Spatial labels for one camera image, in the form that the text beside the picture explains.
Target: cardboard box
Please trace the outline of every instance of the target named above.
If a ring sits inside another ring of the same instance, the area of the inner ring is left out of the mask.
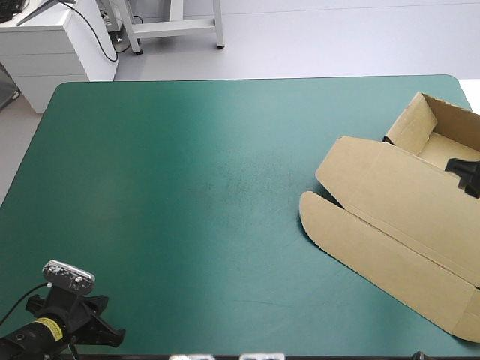
[[[480,115],[418,93],[384,142],[341,137],[316,171],[343,206],[303,193],[324,251],[448,333],[480,342],[480,200],[446,172],[480,161]]]

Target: white cabinet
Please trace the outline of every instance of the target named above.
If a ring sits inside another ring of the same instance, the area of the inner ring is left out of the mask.
[[[40,0],[12,20],[0,24],[0,63],[37,113],[42,113],[62,83],[112,81],[118,62],[101,52],[86,22],[63,4],[57,4],[21,26]],[[95,0],[78,0],[74,7],[91,23],[107,55],[115,50]]]

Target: white floor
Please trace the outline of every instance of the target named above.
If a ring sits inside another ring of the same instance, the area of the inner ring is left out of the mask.
[[[162,0],[132,0],[145,21]],[[211,0],[185,0],[210,14]],[[451,74],[480,113],[480,0],[223,0],[215,36],[144,40],[121,54],[116,80]],[[23,97],[0,112],[0,202],[40,121]]]

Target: white drawer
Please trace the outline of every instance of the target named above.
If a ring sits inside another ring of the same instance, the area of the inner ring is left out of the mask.
[[[75,53],[64,30],[0,32],[0,55]]]
[[[0,55],[11,77],[85,75],[77,54]]]
[[[89,81],[86,75],[20,76],[13,81],[36,113],[43,113],[56,87],[62,83]]]

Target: box lid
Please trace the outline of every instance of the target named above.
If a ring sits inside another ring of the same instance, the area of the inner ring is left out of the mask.
[[[344,136],[316,177],[349,213],[480,285],[480,201],[458,189],[456,175],[400,147]]]
[[[480,342],[480,291],[449,270],[315,193],[300,199],[310,238],[448,333]]]

